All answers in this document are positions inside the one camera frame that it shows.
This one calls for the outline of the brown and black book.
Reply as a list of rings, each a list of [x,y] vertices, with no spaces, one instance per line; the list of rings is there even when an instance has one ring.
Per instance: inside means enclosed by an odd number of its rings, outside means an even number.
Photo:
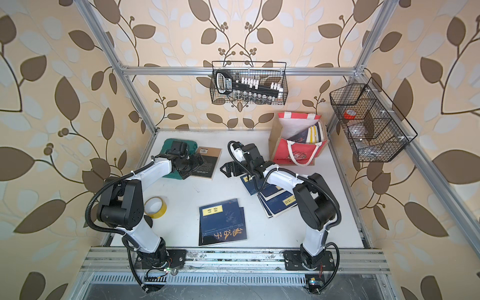
[[[196,152],[202,156],[204,163],[192,172],[192,176],[212,180],[221,151],[216,147],[199,147]]]

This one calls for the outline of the yellow cartoon man book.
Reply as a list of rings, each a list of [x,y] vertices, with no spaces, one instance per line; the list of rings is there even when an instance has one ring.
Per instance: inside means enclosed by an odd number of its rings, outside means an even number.
[[[317,126],[311,126],[307,129],[306,143],[316,144],[319,141]]]

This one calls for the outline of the black and white large book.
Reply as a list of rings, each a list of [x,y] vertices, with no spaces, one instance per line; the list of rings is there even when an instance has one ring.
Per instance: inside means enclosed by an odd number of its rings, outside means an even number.
[[[321,121],[316,123],[317,131],[318,131],[318,142],[323,142],[325,140],[325,126]]]

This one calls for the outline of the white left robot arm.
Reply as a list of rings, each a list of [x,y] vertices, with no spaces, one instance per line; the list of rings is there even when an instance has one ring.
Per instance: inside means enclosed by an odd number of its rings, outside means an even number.
[[[143,188],[174,171],[185,180],[204,163],[200,154],[189,153],[184,141],[174,141],[165,153],[153,156],[146,166],[121,177],[107,178],[86,206],[84,217],[89,228],[122,237],[129,268],[145,293],[157,291],[159,287],[142,281],[135,270],[132,254],[136,253],[150,270],[168,268],[173,260],[166,250],[165,240],[145,220]]]

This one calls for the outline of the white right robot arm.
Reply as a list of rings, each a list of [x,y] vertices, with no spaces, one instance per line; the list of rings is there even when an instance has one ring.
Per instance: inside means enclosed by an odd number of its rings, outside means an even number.
[[[324,178],[318,173],[302,176],[272,161],[266,161],[253,143],[244,145],[230,141],[227,150],[232,162],[221,167],[224,175],[229,178],[247,175],[258,193],[266,185],[273,185],[296,198],[302,220],[307,224],[306,236],[300,246],[300,261],[307,270],[318,269],[327,247],[335,245],[327,242],[330,229],[342,221],[340,204]]]

